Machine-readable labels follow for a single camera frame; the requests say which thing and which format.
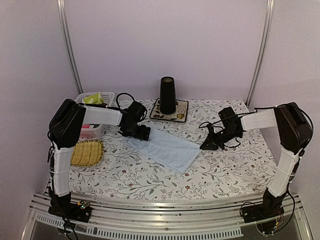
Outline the light blue towel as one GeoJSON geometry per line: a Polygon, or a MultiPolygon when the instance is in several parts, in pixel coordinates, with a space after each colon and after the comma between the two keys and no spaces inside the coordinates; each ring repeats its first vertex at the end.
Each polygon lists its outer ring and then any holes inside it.
{"type": "Polygon", "coordinates": [[[157,129],[151,129],[148,140],[128,137],[124,142],[156,163],[181,174],[201,153],[200,145],[157,129]]]}

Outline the yellow-green patterned towel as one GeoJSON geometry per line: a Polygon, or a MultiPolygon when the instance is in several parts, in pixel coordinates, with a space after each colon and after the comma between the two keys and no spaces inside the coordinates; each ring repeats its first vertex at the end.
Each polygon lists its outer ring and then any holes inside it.
{"type": "Polygon", "coordinates": [[[82,102],[84,104],[99,105],[104,103],[104,99],[102,97],[102,94],[100,92],[97,92],[95,94],[84,97],[82,99],[82,102]]]}

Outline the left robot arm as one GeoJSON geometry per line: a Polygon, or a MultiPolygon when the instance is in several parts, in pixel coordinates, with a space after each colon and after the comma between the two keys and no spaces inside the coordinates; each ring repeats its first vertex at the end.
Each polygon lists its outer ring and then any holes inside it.
{"type": "Polygon", "coordinates": [[[51,142],[48,153],[51,186],[49,195],[55,209],[63,216],[74,213],[69,188],[69,171],[73,149],[80,139],[84,125],[108,125],[119,127],[123,137],[147,141],[150,127],[141,125],[147,109],[133,101],[129,107],[109,107],[102,104],[77,103],[66,99],[49,123],[47,137],[51,142]]]}

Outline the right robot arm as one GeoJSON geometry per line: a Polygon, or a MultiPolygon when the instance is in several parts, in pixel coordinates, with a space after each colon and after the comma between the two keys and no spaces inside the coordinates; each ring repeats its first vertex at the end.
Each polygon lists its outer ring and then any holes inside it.
{"type": "Polygon", "coordinates": [[[242,138],[247,131],[266,128],[278,130],[280,159],[263,195],[263,203],[258,208],[262,218],[269,218],[278,210],[277,202],[281,202],[287,194],[289,184],[296,175],[300,159],[313,137],[313,122],[295,102],[256,107],[254,111],[245,113],[235,113],[232,107],[226,107],[218,115],[222,123],[219,131],[215,131],[217,126],[214,122],[206,121],[199,125],[199,128],[208,130],[206,139],[200,145],[202,150],[224,150],[227,142],[242,138]]]}

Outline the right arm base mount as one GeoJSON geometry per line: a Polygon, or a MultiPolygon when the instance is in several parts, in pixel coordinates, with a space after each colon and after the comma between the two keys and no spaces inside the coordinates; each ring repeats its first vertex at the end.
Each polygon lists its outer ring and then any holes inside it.
{"type": "Polygon", "coordinates": [[[239,214],[245,223],[262,221],[284,214],[283,202],[245,202],[239,209],[239,214]]]}

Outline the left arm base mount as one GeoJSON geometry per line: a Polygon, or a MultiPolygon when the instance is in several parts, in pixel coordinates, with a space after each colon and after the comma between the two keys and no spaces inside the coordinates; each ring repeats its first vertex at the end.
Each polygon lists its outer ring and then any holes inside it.
{"type": "Polygon", "coordinates": [[[76,203],[56,203],[51,200],[48,213],[69,220],[88,223],[92,210],[93,209],[90,206],[81,208],[80,205],[76,203]]]}

